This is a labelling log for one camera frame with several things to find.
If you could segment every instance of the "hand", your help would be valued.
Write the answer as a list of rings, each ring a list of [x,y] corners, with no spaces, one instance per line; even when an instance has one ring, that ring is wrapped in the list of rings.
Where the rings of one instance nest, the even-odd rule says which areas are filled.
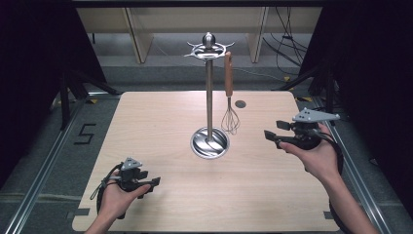
[[[323,133],[330,135],[330,131],[325,125],[319,124],[319,128]],[[304,150],[286,142],[281,142],[280,147],[286,153],[297,156],[303,162],[306,170],[321,182],[340,175],[337,169],[336,152],[331,144],[325,140],[310,150]]]
[[[107,184],[103,192],[100,211],[86,233],[105,233],[116,218],[127,211],[134,199],[145,194],[151,188],[150,184],[145,184],[134,191],[126,192],[113,179],[109,180]]]

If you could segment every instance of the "controller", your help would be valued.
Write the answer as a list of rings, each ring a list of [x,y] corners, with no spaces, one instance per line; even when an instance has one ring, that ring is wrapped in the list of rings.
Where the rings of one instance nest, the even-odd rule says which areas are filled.
[[[280,142],[288,142],[305,150],[313,149],[319,145],[322,139],[326,139],[319,129],[320,121],[331,121],[340,119],[339,115],[328,114],[311,109],[304,108],[296,116],[292,117],[295,123],[277,121],[277,128],[282,130],[292,130],[295,136],[277,136],[276,134],[264,130],[267,140],[273,141],[278,149]]]
[[[115,166],[110,173],[105,177],[101,184],[97,187],[97,189],[94,191],[94,193],[91,196],[91,200],[94,198],[94,196],[97,193],[97,200],[96,200],[96,209],[97,212],[99,213],[100,210],[100,205],[101,205],[101,200],[103,197],[103,192],[104,189],[113,183],[117,183],[117,185],[124,191],[126,192],[131,192],[137,189],[138,187],[144,185],[144,184],[150,184],[151,188],[149,188],[148,191],[146,191],[145,194],[149,192],[153,192],[154,187],[158,186],[159,183],[161,182],[160,177],[152,178],[151,181],[140,181],[141,179],[145,179],[148,177],[148,172],[147,171],[142,171],[139,167],[142,166],[142,163],[134,160],[131,157],[128,157],[125,160],[125,163],[122,162],[121,164]],[[115,170],[119,170],[118,175],[112,175]],[[108,183],[110,179],[115,180],[115,182]],[[143,195],[140,195],[137,197],[137,199],[142,199]],[[121,216],[118,217],[119,219],[125,218],[125,214],[122,214]]]

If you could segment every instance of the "metal pole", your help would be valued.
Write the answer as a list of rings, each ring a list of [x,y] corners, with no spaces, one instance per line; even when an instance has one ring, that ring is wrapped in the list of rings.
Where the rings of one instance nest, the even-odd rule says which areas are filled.
[[[206,60],[206,117],[207,117],[207,141],[212,138],[212,83],[213,83],[212,59]]]

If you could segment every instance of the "floor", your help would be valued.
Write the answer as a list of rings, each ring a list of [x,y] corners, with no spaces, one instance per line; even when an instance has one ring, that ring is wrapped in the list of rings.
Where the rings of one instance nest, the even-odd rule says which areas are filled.
[[[274,50],[263,43],[258,63],[252,63],[244,35],[215,36],[220,44],[235,42],[229,49],[233,53],[235,90],[276,90],[286,80],[297,77],[299,66],[295,63],[299,63],[299,56],[295,50],[280,46],[287,55],[283,58],[276,56]],[[192,49],[186,43],[199,44],[202,37],[203,34],[156,34],[143,64],[136,63],[128,34],[97,34],[94,49],[108,84],[115,89],[202,90],[205,88],[204,63],[183,56]],[[275,38],[281,40],[282,35],[266,34],[265,38],[278,48]],[[296,35],[294,39],[306,46],[311,35]],[[223,77],[222,66],[222,58],[214,61],[216,90],[223,89],[223,80],[220,79]],[[299,109],[323,106],[322,94],[310,97],[307,93],[311,81],[310,78],[290,90],[297,97]],[[23,223],[17,225],[21,233],[75,233],[71,221],[74,215],[78,215],[83,189],[119,101],[118,97],[106,96],[95,87],[90,86],[88,90],[93,95],[92,100],[80,102],[71,97],[73,121],[66,132],[59,130],[61,112],[58,99],[51,108],[32,150],[21,159],[0,191],[0,232],[6,232],[9,223],[18,220]],[[353,127],[351,116],[347,116],[340,106],[334,110],[341,115],[341,121],[336,121],[335,127],[331,128],[345,151],[343,178],[350,190],[381,233],[412,233],[412,218],[380,168],[369,161],[372,157]],[[92,143],[85,142],[82,131],[93,132]]]

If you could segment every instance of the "wire whisk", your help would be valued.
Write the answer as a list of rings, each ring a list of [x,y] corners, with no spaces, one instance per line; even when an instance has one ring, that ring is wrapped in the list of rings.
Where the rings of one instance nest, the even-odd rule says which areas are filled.
[[[232,74],[232,57],[231,52],[225,53],[225,94],[228,98],[228,107],[225,112],[224,118],[221,121],[221,129],[225,132],[235,135],[237,129],[240,126],[240,118],[238,117],[235,110],[231,105],[231,96],[233,94],[234,85],[233,85],[233,74]]]

